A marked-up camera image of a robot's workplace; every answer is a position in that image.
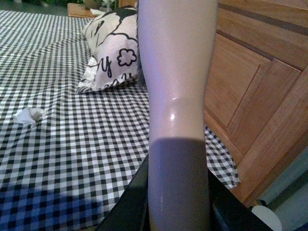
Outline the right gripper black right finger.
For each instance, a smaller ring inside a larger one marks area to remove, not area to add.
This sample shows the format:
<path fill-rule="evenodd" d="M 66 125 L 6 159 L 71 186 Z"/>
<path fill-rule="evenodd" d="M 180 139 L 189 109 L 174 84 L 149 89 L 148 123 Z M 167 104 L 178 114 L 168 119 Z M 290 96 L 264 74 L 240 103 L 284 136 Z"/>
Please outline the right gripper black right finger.
<path fill-rule="evenodd" d="M 261 220 L 208 171 L 213 231 L 260 231 Z"/>

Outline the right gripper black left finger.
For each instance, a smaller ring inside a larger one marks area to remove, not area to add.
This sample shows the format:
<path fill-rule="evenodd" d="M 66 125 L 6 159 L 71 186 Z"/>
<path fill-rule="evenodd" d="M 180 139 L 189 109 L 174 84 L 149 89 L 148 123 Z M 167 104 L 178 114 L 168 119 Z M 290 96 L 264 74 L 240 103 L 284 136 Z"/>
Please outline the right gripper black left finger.
<path fill-rule="evenodd" d="M 95 228 L 97 231 L 148 231 L 148 165 L 146 156 L 119 201 Z"/>

